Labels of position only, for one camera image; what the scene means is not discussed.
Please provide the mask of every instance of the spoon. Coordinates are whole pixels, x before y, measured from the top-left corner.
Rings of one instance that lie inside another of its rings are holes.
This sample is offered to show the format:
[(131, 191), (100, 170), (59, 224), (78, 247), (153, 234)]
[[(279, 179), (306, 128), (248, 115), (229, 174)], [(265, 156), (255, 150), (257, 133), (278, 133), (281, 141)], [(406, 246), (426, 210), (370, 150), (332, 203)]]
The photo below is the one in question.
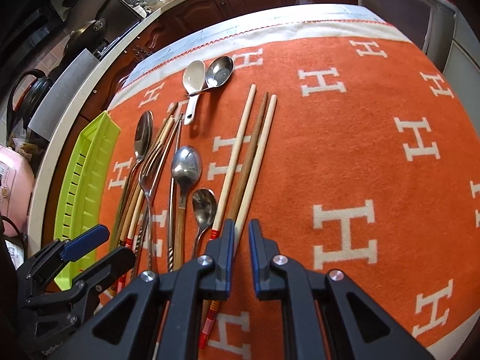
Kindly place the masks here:
[(125, 209), (126, 197), (128, 189), (130, 188), (131, 176), (135, 173), (137, 166), (145, 159), (145, 156), (152, 140), (153, 132), (153, 115), (151, 111), (145, 111), (138, 120), (137, 129), (135, 130), (135, 140), (133, 147), (135, 150), (135, 164), (132, 166), (130, 173), (127, 176), (125, 185), (123, 186), (120, 203), (118, 205), (115, 222), (112, 228), (112, 236), (110, 237), (109, 251), (115, 249), (119, 244), (120, 232), (119, 224), (122, 217), (122, 212)]
[(193, 252), (191, 257), (194, 259), (197, 255), (198, 242), (210, 227), (212, 227), (215, 214), (217, 213), (217, 201), (211, 190), (201, 188), (196, 190), (192, 197), (193, 212), (198, 223), (198, 231), (193, 243)]
[(185, 231), (185, 208), (187, 195), (202, 174), (202, 159), (198, 151), (191, 146), (182, 146), (173, 156), (172, 177), (180, 187), (180, 202), (177, 210), (177, 229), (173, 253), (173, 270), (183, 264), (183, 245)]
[(233, 71), (233, 59), (229, 56), (221, 56), (213, 61), (205, 73), (207, 88), (194, 92), (188, 92), (188, 97), (199, 95), (203, 92), (211, 91), (214, 88), (221, 87), (230, 78)]
[[(205, 85), (205, 64), (203, 61), (193, 61), (183, 72), (183, 87), (187, 93), (201, 91)], [(195, 109), (200, 95), (192, 96), (188, 100), (185, 112), (185, 125), (189, 125), (195, 118)]]

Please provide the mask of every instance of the red-tipped chopstick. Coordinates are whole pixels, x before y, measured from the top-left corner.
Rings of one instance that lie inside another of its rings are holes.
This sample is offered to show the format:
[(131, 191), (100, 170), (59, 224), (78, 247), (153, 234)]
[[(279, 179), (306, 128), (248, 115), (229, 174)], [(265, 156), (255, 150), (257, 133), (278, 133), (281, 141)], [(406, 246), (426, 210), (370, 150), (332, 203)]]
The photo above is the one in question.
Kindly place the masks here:
[[(237, 247), (239, 245), (240, 237), (242, 236), (243, 227), (247, 219), (248, 210), (250, 207), (251, 199), (254, 195), (255, 184), (257, 182), (258, 174), (260, 173), (260, 166), (262, 165), (263, 153), (265, 152), (266, 143), (268, 140), (268, 134), (270, 133), (270, 127), (272, 125), (273, 115), (275, 111), (275, 106), (277, 105), (277, 96), (272, 95), (270, 103), (268, 104), (268, 111), (265, 117), (265, 123), (263, 125), (262, 134), (258, 142), (258, 148), (255, 152), (255, 157), (253, 159), (253, 164), (251, 166), (251, 172), (248, 176), (248, 182), (245, 188), (245, 193), (241, 201), (240, 209), (238, 210), (237, 220), (235, 222), (235, 243), (233, 250), (233, 258), (237, 252)], [(212, 333), (215, 319), (220, 308), (220, 302), (214, 300), (207, 312), (207, 318), (203, 324), (202, 332), (200, 333), (200, 338), (198, 341), (198, 346), (200, 349), (204, 349), (208, 343), (208, 338)]]

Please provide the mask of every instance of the metal screw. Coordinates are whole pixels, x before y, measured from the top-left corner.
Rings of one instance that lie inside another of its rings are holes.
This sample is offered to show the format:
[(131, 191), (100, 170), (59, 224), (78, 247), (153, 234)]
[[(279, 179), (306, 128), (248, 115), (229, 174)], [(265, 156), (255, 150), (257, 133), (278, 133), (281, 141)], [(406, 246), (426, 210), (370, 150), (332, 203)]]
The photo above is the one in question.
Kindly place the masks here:
[(77, 316), (75, 314), (67, 314), (67, 321), (70, 323), (75, 323), (77, 321)]
[(102, 27), (103, 27), (103, 23), (101, 21), (97, 20), (95, 22), (95, 24), (93, 25), (93, 31), (94, 32), (100, 31), (102, 29)]
[(152, 272), (152, 271), (143, 271), (141, 274), (140, 274), (140, 278), (147, 282), (147, 283), (150, 283), (153, 279), (155, 279), (155, 272)]
[(206, 254), (203, 254), (202, 256), (197, 258), (197, 261), (198, 264), (200, 264), (201, 266), (209, 266), (212, 263), (213, 258), (207, 256)]
[(282, 254), (277, 254), (273, 257), (273, 262), (278, 266), (284, 266), (286, 263), (289, 262), (288, 258)]
[(328, 275), (333, 281), (340, 281), (345, 277), (343, 272), (339, 271), (338, 269), (333, 269), (333, 271), (330, 271)]

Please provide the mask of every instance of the electrical cord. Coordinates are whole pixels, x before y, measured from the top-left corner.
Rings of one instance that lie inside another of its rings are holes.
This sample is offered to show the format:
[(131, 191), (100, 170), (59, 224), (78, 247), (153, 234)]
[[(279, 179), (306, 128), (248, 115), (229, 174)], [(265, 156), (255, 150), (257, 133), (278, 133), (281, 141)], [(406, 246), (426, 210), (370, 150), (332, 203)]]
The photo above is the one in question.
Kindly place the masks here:
[(2, 221), (5, 221), (5, 222), (9, 223), (15, 229), (16, 233), (20, 237), (20, 242), (22, 243), (23, 253), (26, 253), (27, 248), (26, 248), (25, 240), (23, 239), (23, 234), (20, 233), (20, 231), (18, 230), (18, 227), (15, 225), (13, 220), (8, 218), (8, 216), (2, 215), (1, 218), (2, 218)]

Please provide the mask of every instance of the red stitching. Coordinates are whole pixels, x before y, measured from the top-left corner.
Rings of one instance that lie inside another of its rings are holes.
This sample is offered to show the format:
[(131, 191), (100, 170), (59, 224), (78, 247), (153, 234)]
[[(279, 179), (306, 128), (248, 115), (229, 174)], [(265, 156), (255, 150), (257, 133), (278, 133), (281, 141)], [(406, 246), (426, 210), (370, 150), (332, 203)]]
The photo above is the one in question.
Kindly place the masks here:
[(276, 27), (276, 26), (283, 26), (285, 24), (299, 24), (299, 23), (323, 23), (323, 22), (326, 22), (326, 21), (336, 21), (336, 22), (340, 22), (340, 23), (374, 23), (374, 24), (381, 24), (381, 25), (384, 25), (384, 26), (388, 26), (388, 27), (394, 27), (393, 24), (390, 24), (390, 23), (386, 23), (386, 22), (381, 22), (381, 21), (375, 21), (375, 20), (363, 20), (363, 19), (335, 19), (335, 20), (307, 20), (307, 21), (292, 21), (290, 23), (279, 23), (279, 24), (272, 24), (270, 26), (264, 26), (264, 27), (258, 27), (258, 28), (252, 28), (251, 30), (246, 30), (246, 31), (243, 31), (243, 32), (239, 32), (237, 34), (232, 34), (232, 35), (228, 35), (228, 36), (225, 36), (223, 38), (219, 38), (219, 39), (215, 39), (215, 40), (211, 40), (210, 42), (207, 42), (207, 43), (204, 43), (204, 44), (201, 44), (200, 46), (196, 46), (190, 50), (187, 50), (187, 51), (184, 51), (182, 52), (181, 54), (178, 54), (177, 56), (175, 57), (172, 57), (164, 62), (162, 62), (161, 64), (159, 64), (158, 66), (155, 66), (153, 67), (152, 69), (146, 71), (145, 73), (141, 74), (140, 76), (138, 76), (136, 79), (134, 79), (131, 83), (129, 83), (128, 85), (124, 86), (123, 88), (121, 88), (117, 93), (120, 93), (121, 91), (123, 91), (124, 89), (127, 89), (130, 85), (132, 85), (133, 83), (137, 82), (138, 80), (140, 80), (142, 77), (146, 76), (147, 74), (150, 74), (151, 72), (153, 71), (156, 71), (157, 69), (160, 69), (162, 66), (165, 66), (167, 63), (170, 63), (171, 61), (174, 61), (175, 59), (178, 59), (182, 56), (185, 56), (193, 51), (196, 51), (196, 50), (199, 50), (201, 49), (202, 47), (205, 47), (205, 46), (209, 46), (211, 44), (214, 44), (216, 42), (220, 42), (220, 41), (224, 41), (225, 39), (228, 39), (228, 38), (232, 38), (234, 36), (238, 36), (238, 35), (243, 35), (244, 33), (248, 33), (248, 32), (251, 32), (251, 31), (256, 31), (256, 30), (263, 30), (265, 28), (270, 28), (270, 27)]

